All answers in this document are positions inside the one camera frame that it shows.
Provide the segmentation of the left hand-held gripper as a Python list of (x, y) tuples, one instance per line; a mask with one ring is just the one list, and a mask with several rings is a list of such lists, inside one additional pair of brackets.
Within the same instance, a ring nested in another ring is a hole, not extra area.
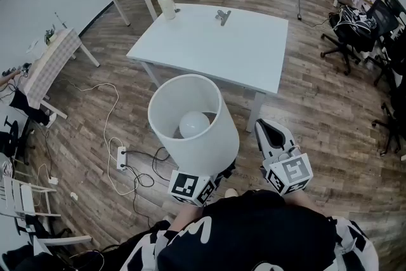
[(168, 186), (168, 194), (177, 201), (197, 207), (203, 207), (217, 189), (216, 179), (212, 176), (196, 176), (174, 170)]

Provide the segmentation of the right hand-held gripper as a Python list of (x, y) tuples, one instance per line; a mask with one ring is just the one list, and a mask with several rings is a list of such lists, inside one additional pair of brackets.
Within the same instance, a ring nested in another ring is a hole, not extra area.
[[(313, 178), (313, 171), (308, 155), (295, 146), (291, 131), (275, 121), (258, 119), (255, 134), (259, 150), (265, 158), (265, 180), (279, 195), (303, 190)], [(283, 154), (273, 158), (273, 153)]]

